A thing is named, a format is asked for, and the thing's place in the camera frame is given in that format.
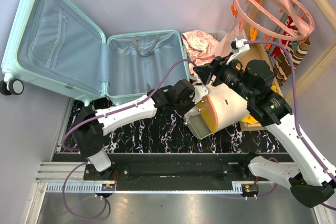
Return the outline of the white round drum box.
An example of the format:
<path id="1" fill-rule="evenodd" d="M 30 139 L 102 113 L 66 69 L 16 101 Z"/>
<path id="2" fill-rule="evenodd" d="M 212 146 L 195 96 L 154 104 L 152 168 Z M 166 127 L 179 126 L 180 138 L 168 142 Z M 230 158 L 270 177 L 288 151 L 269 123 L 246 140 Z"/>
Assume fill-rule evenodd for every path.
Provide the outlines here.
<path id="1" fill-rule="evenodd" d="M 245 118 L 247 101 L 227 85 L 206 85 L 210 93 L 184 115 L 184 124 L 199 140 Z"/>

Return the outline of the light blue hard-shell suitcase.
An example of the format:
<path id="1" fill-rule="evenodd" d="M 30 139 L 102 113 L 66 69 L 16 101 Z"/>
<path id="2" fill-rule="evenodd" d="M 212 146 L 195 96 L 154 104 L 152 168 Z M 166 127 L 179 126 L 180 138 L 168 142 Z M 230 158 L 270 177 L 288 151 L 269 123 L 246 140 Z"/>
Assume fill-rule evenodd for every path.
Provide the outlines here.
<path id="1" fill-rule="evenodd" d="M 155 30 L 107 37 L 71 0 L 20 0 L 4 52 L 1 93 L 25 83 L 88 105 L 135 100 L 189 79 L 181 36 Z"/>

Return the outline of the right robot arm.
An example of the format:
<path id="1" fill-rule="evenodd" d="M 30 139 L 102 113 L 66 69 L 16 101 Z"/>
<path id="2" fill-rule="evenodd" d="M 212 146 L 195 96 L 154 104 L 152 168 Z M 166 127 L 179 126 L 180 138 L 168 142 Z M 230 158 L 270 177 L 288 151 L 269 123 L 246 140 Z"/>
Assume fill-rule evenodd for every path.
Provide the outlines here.
<path id="1" fill-rule="evenodd" d="M 251 60 L 245 69 L 237 69 L 238 60 L 220 57 L 194 67 L 203 84 L 227 85 L 247 101 L 249 113 L 285 148 L 297 168 L 290 169 L 260 155 L 238 167 L 239 176 L 254 176 L 275 182 L 291 191 L 302 205 L 313 208 L 335 192 L 335 166 L 327 162 L 300 128 L 291 106 L 271 89 L 274 73 L 263 60 Z"/>

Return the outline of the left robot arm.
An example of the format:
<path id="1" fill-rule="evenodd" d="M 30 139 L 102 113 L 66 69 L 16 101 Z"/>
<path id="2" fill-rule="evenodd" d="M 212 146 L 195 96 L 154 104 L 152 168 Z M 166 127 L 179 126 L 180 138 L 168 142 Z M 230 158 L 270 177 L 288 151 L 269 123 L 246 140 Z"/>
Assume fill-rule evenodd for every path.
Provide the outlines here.
<path id="1" fill-rule="evenodd" d="M 153 118 L 168 111 L 185 115 L 194 110 L 208 89 L 201 83 L 191 84 L 186 79 L 175 85 L 154 89 L 131 102 L 107 109 L 85 109 L 71 129 L 80 155 L 95 168 L 103 180 L 113 175 L 112 161 L 103 147 L 103 137 L 115 129 L 132 122 Z"/>

